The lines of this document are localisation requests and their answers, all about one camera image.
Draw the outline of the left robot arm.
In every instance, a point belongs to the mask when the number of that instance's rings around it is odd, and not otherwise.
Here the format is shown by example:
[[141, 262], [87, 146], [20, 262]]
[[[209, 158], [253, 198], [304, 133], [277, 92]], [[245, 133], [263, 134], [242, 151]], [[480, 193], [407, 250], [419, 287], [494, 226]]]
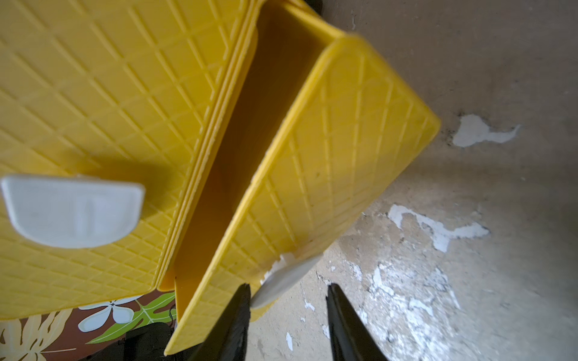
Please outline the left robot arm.
[[201, 344], [172, 355], [164, 354], [173, 331], [174, 329], [167, 323], [152, 323], [133, 329], [120, 341], [116, 341], [104, 349], [86, 356], [83, 360], [189, 360], [197, 352]]

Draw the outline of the yellow top drawer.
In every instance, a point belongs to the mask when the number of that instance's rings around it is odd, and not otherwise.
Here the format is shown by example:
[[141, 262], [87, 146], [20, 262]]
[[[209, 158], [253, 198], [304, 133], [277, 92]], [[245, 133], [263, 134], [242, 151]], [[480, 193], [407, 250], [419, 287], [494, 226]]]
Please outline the yellow top drawer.
[[110, 245], [46, 247], [1, 210], [1, 318], [157, 289], [232, 99], [261, 1], [3, 1], [1, 174], [142, 184]]

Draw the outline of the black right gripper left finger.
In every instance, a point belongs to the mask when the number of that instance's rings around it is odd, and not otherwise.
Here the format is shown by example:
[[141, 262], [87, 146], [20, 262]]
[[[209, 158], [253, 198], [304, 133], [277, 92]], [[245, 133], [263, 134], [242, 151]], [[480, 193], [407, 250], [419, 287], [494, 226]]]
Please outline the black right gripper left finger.
[[251, 319], [250, 302], [250, 285], [240, 285], [206, 340], [189, 360], [244, 361]]

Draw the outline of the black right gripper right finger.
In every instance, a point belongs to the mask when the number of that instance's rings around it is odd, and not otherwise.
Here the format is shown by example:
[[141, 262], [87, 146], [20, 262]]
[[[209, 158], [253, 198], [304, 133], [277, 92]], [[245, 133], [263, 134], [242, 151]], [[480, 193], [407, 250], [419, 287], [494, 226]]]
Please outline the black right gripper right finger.
[[333, 360], [388, 360], [338, 284], [328, 286], [326, 301]]

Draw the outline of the yellow drawer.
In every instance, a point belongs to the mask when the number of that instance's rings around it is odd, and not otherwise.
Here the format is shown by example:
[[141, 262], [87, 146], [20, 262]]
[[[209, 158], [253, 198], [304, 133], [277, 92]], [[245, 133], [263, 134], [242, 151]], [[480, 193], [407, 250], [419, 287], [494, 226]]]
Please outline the yellow drawer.
[[172, 263], [177, 326], [202, 343], [239, 286], [260, 317], [427, 147], [440, 119], [362, 38], [265, 1], [254, 54]]
[[142, 184], [110, 245], [46, 247], [1, 210], [1, 318], [157, 289], [232, 99], [261, 1], [3, 1], [1, 174]]

